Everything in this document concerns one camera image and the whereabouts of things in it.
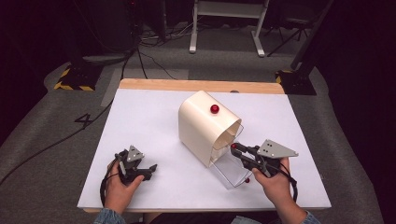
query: red ball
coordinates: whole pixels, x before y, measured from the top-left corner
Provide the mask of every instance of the red ball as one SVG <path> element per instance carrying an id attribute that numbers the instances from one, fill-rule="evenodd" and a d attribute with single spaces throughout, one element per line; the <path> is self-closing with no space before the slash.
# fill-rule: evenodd
<path id="1" fill-rule="evenodd" d="M 212 106 L 210 106 L 210 112 L 212 112 L 212 114 L 217 114 L 217 113 L 219 113 L 219 106 L 218 106 L 218 105 L 212 105 Z"/>

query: white table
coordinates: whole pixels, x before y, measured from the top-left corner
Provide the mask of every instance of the white table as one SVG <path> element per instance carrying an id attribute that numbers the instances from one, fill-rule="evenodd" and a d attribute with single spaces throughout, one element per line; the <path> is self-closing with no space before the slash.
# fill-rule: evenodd
<path id="1" fill-rule="evenodd" d="M 191 84 L 189 81 L 165 81 L 170 89 L 174 89 L 173 84 L 180 82 L 187 83 L 185 87 Z M 221 86 L 221 83 L 227 85 L 227 82 L 209 83 L 215 86 Z M 252 87 L 247 90 L 255 90 L 255 85 L 260 86 L 257 83 L 250 85 Z M 210 88 L 210 85 L 202 86 L 203 90 L 208 86 Z M 230 87 L 231 90 L 238 89 L 238 84 L 232 82 Z M 150 89 L 149 83 L 141 85 L 141 88 Z M 139 168 L 149 168 L 155 163 L 158 168 L 150 181 L 143 182 L 136 191 L 128 205 L 128 211 L 275 209 L 254 177 L 250 178 L 248 184 L 236 189 L 226 189 L 180 142 L 177 134 L 177 111 L 181 103 L 194 93 L 195 91 L 118 89 L 78 207 L 87 212 L 96 212 L 102 208 L 99 188 L 106 166 L 113 160 L 115 153 L 134 145 L 146 155 Z M 331 207 L 287 95 L 228 92 L 210 94 L 242 119 L 244 131 L 238 138 L 241 143 L 247 146 L 260 145 L 269 138 L 300 153 L 299 157 L 290 158 L 290 168 L 292 176 L 298 181 L 297 203 L 301 207 Z"/>

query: sleeve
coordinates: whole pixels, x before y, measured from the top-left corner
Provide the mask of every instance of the sleeve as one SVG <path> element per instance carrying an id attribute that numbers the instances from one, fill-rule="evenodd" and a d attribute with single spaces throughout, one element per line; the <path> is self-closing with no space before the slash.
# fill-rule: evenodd
<path id="1" fill-rule="evenodd" d="M 306 212 L 306 218 L 302 222 L 302 224 L 320 224 L 319 220 L 317 220 L 314 215 L 312 215 L 310 212 Z"/>
<path id="2" fill-rule="evenodd" d="M 93 224 L 126 224 L 125 220 L 118 213 L 111 209 L 103 208 Z"/>

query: hazard tape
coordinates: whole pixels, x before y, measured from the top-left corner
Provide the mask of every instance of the hazard tape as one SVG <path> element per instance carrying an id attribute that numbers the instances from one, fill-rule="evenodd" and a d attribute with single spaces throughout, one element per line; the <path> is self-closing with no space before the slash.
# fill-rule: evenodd
<path id="1" fill-rule="evenodd" d="M 276 83 L 277 84 L 282 84 L 282 78 L 280 77 L 280 74 L 285 74 L 285 73 L 289 73 L 292 74 L 294 73 L 294 71 L 290 71 L 290 70 L 279 70 L 275 72 L 275 78 L 276 78 Z"/>
<path id="2" fill-rule="evenodd" d="M 94 86 L 87 86 L 87 85 L 73 85 L 73 84 L 66 84 L 64 81 L 68 78 L 67 75 L 70 74 L 71 64 L 68 65 L 61 74 L 58 82 L 55 84 L 55 90 L 68 90 L 68 91 L 94 91 Z"/>

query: wooden table edge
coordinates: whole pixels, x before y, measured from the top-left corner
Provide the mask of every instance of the wooden table edge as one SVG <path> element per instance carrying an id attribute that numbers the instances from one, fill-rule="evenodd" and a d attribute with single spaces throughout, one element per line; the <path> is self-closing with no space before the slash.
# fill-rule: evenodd
<path id="1" fill-rule="evenodd" d="M 120 89 L 285 94 L 278 83 L 125 78 Z"/>

